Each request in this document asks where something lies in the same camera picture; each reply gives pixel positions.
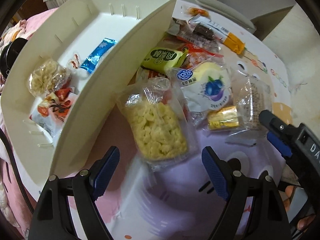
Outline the person's right hand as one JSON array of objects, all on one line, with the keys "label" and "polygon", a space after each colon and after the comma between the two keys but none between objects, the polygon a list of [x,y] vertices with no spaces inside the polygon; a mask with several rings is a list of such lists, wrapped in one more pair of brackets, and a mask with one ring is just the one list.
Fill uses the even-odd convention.
[{"label": "person's right hand", "polygon": [[289,185],[285,189],[283,201],[291,232],[301,232],[313,221],[315,214],[305,190],[300,186]]}]

